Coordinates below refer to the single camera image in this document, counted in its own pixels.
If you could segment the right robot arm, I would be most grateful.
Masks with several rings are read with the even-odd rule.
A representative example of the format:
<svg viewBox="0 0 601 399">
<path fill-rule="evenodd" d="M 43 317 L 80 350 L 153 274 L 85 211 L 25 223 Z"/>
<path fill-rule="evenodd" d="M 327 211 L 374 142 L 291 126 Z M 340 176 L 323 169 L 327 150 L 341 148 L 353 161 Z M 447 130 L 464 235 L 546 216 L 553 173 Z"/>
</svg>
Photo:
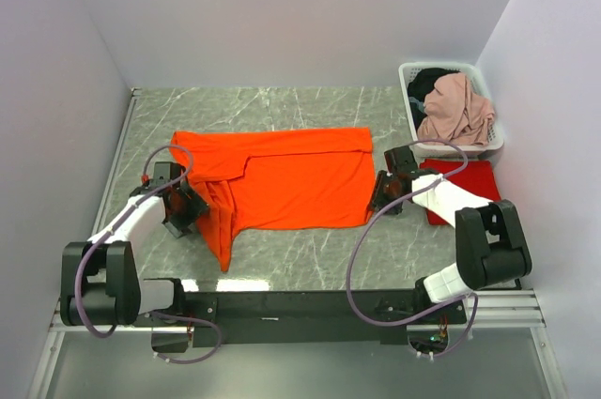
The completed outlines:
<svg viewBox="0 0 601 399">
<path fill-rule="evenodd" d="M 445 302 L 532 272 L 516 206 L 453 183 L 454 176 L 469 169 L 468 161 L 443 173 L 420 166 L 410 146 L 389 149 L 384 159 L 387 169 L 378 173 L 370 201 L 376 216 L 398 214 L 410 201 L 455 230 L 455 261 L 418 280 L 413 288 L 412 312 L 417 319 L 432 323 L 444 313 Z"/>
</svg>

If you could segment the orange t shirt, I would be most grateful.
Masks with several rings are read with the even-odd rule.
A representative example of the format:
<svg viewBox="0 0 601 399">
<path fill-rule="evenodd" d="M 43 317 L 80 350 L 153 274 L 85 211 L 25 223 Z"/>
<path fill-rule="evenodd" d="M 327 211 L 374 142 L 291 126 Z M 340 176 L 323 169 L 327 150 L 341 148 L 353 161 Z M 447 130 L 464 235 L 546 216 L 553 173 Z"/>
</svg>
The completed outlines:
<svg viewBox="0 0 601 399">
<path fill-rule="evenodd" d="M 247 229 L 345 229 L 371 217 L 376 183 L 367 128 L 194 133 L 171 139 L 174 160 L 208 203 L 197 229 L 227 272 Z"/>
</svg>

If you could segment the black garment in basket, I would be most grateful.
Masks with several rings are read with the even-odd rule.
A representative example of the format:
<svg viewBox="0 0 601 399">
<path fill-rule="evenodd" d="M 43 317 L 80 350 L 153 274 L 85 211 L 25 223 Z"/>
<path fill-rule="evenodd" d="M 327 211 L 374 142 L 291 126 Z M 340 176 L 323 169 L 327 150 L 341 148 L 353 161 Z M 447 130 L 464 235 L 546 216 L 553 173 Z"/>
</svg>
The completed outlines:
<svg viewBox="0 0 601 399">
<path fill-rule="evenodd" d="M 419 129 L 426 118 L 425 97 L 434 90 L 436 81 L 449 74 L 458 73 L 454 69 L 428 68 L 420 70 L 408 84 L 408 102 L 415 129 Z"/>
</svg>

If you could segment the black base beam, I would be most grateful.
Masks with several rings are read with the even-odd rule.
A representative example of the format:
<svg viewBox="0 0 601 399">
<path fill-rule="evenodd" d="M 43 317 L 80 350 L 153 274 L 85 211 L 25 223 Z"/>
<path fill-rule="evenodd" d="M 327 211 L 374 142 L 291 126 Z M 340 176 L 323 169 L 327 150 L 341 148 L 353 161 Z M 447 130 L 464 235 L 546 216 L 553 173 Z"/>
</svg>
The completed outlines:
<svg viewBox="0 0 601 399">
<path fill-rule="evenodd" d="M 409 289 L 358 290 L 352 292 L 357 307 L 371 319 L 393 322 L 425 310 L 425 299 L 415 299 Z M 176 314 L 216 324 L 223 342 L 230 345 L 341 343 L 377 341 L 404 345 L 407 326 L 383 328 L 355 315 L 345 291 L 247 291 L 179 293 Z M 459 325 L 467 323 L 460 300 L 422 317 L 411 325 Z M 210 347 L 216 332 L 191 325 L 192 346 Z"/>
</svg>

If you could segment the folded red t shirt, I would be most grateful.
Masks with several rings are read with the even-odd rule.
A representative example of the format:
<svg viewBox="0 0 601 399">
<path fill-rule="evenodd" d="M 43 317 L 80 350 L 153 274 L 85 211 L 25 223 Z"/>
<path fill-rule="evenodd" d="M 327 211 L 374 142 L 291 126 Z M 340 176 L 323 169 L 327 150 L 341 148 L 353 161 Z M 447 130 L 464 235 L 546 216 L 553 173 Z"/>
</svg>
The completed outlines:
<svg viewBox="0 0 601 399">
<path fill-rule="evenodd" d="M 485 207 L 501 200 L 489 161 L 471 161 L 461 171 L 443 179 L 433 189 L 416 195 L 412 201 L 426 209 L 431 225 L 455 227 L 455 213 L 465 207 Z"/>
</svg>

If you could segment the pink garment in basket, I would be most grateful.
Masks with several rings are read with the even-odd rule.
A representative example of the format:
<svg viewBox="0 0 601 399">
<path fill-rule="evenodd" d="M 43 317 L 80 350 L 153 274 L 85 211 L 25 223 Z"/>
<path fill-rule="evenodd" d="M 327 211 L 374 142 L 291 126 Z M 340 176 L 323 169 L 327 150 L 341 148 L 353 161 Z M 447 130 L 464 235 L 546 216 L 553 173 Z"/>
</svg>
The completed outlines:
<svg viewBox="0 0 601 399">
<path fill-rule="evenodd" d="M 473 92 L 461 72 L 438 78 L 424 98 L 419 140 L 437 139 L 457 146 L 486 146 L 496 115 L 492 101 Z"/>
</svg>

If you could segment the aluminium frame rail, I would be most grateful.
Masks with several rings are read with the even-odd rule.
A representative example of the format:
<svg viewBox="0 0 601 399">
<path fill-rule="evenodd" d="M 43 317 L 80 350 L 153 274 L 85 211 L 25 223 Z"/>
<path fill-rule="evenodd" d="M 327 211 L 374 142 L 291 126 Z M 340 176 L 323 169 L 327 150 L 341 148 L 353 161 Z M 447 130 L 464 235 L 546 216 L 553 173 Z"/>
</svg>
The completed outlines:
<svg viewBox="0 0 601 399">
<path fill-rule="evenodd" d="M 135 89 L 94 225 L 120 210 L 148 153 L 175 130 L 232 132 L 367 127 L 382 152 L 406 143 L 399 87 Z M 197 236 L 158 228 L 137 258 L 148 276 L 204 290 L 270 286 L 337 290 L 357 230 L 242 233 L 222 275 Z M 545 398 L 537 355 L 543 317 L 529 290 L 480 296 L 471 340 L 436 361 L 376 343 L 227 345 L 192 366 L 155 360 L 147 330 L 100 340 L 53 319 L 30 389 L 33 398 Z"/>
</svg>

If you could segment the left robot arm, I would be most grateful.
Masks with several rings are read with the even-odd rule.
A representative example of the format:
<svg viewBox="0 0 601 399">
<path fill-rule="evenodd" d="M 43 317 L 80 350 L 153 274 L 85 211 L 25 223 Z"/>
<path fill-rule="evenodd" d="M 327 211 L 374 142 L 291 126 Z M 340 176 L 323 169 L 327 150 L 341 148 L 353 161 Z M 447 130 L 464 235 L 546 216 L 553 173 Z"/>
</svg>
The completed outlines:
<svg viewBox="0 0 601 399">
<path fill-rule="evenodd" d="M 175 238 L 192 232 L 208 213 L 207 202 L 193 190 L 189 169 L 172 161 L 154 164 L 126 206 L 96 235 L 69 243 L 62 253 L 60 317 L 67 326 L 130 325 L 154 311 L 168 326 L 181 323 L 188 303 L 175 279 L 139 277 L 135 252 L 162 225 Z"/>
</svg>

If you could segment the white plastic laundry basket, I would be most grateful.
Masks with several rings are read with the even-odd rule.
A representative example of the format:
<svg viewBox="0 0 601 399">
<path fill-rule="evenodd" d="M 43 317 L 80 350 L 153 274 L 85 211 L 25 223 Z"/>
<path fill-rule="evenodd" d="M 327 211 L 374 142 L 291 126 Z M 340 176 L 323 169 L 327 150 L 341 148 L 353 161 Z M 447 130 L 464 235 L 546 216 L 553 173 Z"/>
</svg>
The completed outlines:
<svg viewBox="0 0 601 399">
<path fill-rule="evenodd" d="M 492 96 L 488 91 L 483 74 L 477 67 L 471 64 L 456 61 L 417 61 L 401 64 L 398 68 L 398 75 L 403 102 L 408 116 L 409 132 L 412 142 L 416 142 L 418 138 L 412 111 L 410 109 L 408 84 L 415 79 L 420 71 L 430 68 L 440 68 L 463 72 L 470 80 L 471 89 L 475 94 L 492 100 Z M 497 151 L 501 149 L 502 146 L 503 134 L 501 131 L 501 126 L 498 121 L 495 121 L 488 130 L 487 144 L 485 146 L 461 146 L 460 148 L 468 155 L 469 158 L 478 158 L 487 152 Z M 450 159 L 457 157 L 457 153 L 448 146 L 434 146 L 419 143 L 415 144 L 411 149 L 414 153 L 414 156 L 421 159 Z"/>
</svg>

